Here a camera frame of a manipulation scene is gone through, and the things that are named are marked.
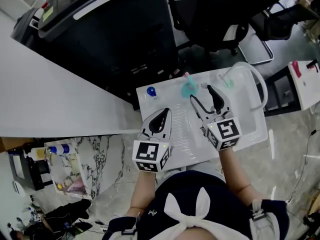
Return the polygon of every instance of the sink basin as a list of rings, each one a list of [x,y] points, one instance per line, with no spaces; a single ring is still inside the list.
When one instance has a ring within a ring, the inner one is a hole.
[[[237,151],[265,141],[268,133],[263,108],[252,111],[252,108],[261,105],[261,100],[251,70],[246,66],[239,66],[221,79],[228,69],[191,76],[198,85],[196,97],[207,110],[213,106],[207,85],[220,89],[229,98],[230,109],[238,117],[242,131],[239,143],[233,147],[233,150]],[[136,89],[143,120],[162,108],[170,108],[172,111],[170,141],[174,148],[165,170],[201,163],[219,156],[213,145],[203,136],[200,130],[202,121],[197,117],[190,99],[181,95],[181,88],[186,82],[185,77],[179,77],[152,84],[157,93],[156,97],[147,94],[150,85]]]

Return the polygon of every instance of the cardboard box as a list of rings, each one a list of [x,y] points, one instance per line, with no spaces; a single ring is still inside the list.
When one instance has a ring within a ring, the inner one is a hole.
[[[33,138],[0,137],[0,153],[34,142]]]

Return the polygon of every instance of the white ribbon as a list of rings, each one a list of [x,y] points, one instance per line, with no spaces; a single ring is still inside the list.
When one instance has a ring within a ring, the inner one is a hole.
[[[209,209],[210,197],[204,187],[200,189],[196,199],[195,216],[187,216],[181,213],[176,198],[169,193],[165,201],[164,212],[179,223],[162,231],[151,240],[174,240],[186,228],[192,227],[199,227],[209,231],[217,240],[249,240],[248,237],[232,228],[204,219]]]

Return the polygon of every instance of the gray floor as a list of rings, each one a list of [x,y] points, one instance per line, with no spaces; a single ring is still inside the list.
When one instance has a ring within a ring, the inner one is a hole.
[[[177,45],[188,40],[181,31],[174,29],[174,35]],[[289,40],[268,43],[274,52],[275,59],[271,63],[256,67],[265,78],[294,60],[303,61],[314,58],[320,60],[319,47],[304,35],[299,26],[294,26]],[[263,60],[268,56],[252,29],[240,45],[249,60]],[[199,46],[194,45],[192,48],[180,51],[180,56],[186,59],[185,70],[190,73],[210,69],[206,68],[204,50]],[[233,57],[229,50],[212,53],[211,58],[212,70],[230,67],[238,61],[244,61],[240,53]],[[314,195],[319,188],[320,132],[310,138],[307,164],[301,182],[293,193],[302,173],[309,134],[314,129],[320,129],[320,118],[306,110],[267,117],[266,124],[269,139],[240,150],[236,154],[254,187],[267,198],[273,197],[276,200],[287,201],[292,196],[288,206],[290,229],[286,239],[296,240],[307,229],[301,220],[306,214],[303,209],[308,209],[311,201],[304,194]],[[219,159],[214,159],[212,163],[220,167]],[[90,220],[101,220],[106,223],[115,215],[123,215],[129,207],[137,175],[138,173],[132,168],[132,182],[116,183],[99,195],[89,209]],[[36,199],[46,212],[59,205],[77,201],[77,199],[56,194],[50,187],[38,191]],[[85,232],[76,239],[100,240],[102,234],[99,228],[95,225],[92,230],[98,233]]]

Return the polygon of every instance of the office chair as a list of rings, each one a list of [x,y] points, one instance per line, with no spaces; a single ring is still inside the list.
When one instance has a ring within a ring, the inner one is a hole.
[[[245,38],[249,20],[279,0],[168,0],[174,28],[184,31],[189,41],[178,46],[183,49],[198,45],[210,52],[222,49],[237,54],[239,42]],[[235,39],[224,40],[232,25],[238,25]]]
[[[303,7],[301,4],[296,4],[290,8],[272,14],[268,14],[266,11],[260,12],[252,17],[252,19],[249,21],[249,24],[252,26],[255,34],[266,48],[270,59],[258,62],[249,62],[240,46],[239,50],[242,53],[245,61],[251,65],[269,63],[274,59],[274,54],[267,45],[266,41],[288,40],[291,36],[291,31],[294,24],[317,19],[319,19],[319,16],[316,13]]]

